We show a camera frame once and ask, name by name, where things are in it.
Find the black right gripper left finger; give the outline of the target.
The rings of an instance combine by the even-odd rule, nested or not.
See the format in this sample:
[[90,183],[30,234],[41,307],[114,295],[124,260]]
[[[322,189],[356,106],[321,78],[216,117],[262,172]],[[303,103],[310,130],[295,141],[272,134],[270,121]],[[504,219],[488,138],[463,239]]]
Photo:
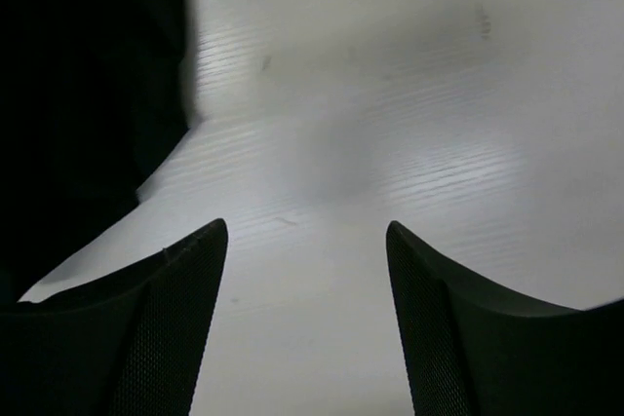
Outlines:
[[1,309],[5,415],[186,415],[221,282],[217,219],[116,272]]

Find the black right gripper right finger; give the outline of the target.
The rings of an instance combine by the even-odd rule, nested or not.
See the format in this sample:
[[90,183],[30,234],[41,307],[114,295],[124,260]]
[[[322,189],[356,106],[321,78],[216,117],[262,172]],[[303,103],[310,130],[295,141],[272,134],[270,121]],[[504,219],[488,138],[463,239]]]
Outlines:
[[587,310],[498,284],[399,222],[386,252],[418,415],[619,415],[623,304]]

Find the black skirt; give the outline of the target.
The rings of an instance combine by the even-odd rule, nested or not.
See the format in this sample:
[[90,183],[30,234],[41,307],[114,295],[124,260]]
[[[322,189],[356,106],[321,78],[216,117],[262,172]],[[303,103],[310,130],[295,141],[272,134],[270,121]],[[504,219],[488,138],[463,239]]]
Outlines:
[[1,300],[138,204],[189,128],[187,0],[1,0]]

